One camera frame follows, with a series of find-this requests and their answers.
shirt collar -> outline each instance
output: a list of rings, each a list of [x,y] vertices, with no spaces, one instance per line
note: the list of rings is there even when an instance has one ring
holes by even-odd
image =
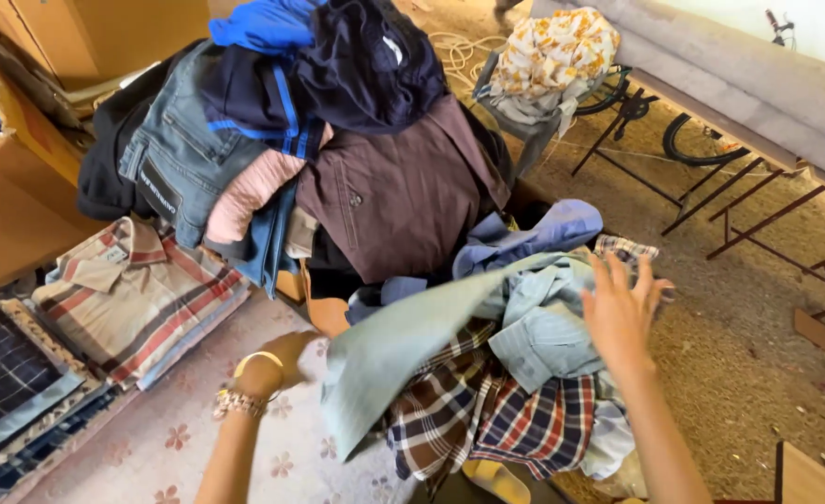
[[[94,240],[102,246],[94,258],[64,258],[58,267],[61,280],[93,291],[108,293],[127,269],[137,269],[167,261],[160,236],[148,224],[123,217],[108,226]]]

hand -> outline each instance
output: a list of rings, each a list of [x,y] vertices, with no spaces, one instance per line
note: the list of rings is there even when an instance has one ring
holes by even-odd
[[[287,390],[299,383],[310,381],[297,366],[297,359],[315,338],[317,331],[288,333],[265,343],[258,351],[268,351],[282,361],[280,367],[265,356],[253,357],[247,362],[244,373],[236,378],[236,386],[251,396],[268,396],[279,390]]]
[[[673,288],[673,283],[653,279],[648,256],[639,258],[639,279],[633,290],[627,270],[614,254],[605,254],[608,268],[595,255],[590,254],[589,260],[596,291],[581,291],[581,299],[593,345],[612,376],[640,369],[654,371],[648,351],[649,328],[662,289]]]

bicycle wheel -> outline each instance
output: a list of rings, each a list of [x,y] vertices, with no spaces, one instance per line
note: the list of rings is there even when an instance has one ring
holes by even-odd
[[[686,113],[677,116],[664,130],[662,147],[669,158],[687,166],[722,164],[737,160],[749,152],[745,147],[733,150],[732,145],[723,141],[720,133],[693,120]]]
[[[628,92],[630,82],[628,82],[627,76],[629,71],[629,68],[620,65],[617,67],[612,66],[605,77],[605,81],[577,106],[575,116],[596,114],[618,103]]]

yellow floral cloth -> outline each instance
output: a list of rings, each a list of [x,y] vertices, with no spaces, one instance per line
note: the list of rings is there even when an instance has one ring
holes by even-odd
[[[608,73],[621,36],[592,7],[520,21],[499,57],[491,84],[509,95],[540,98],[577,79],[587,89]]]

brown jacket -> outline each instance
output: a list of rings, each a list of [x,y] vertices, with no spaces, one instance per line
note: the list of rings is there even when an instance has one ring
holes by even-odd
[[[296,191],[366,283],[437,270],[481,209],[508,199],[449,94],[401,133],[336,133]]]

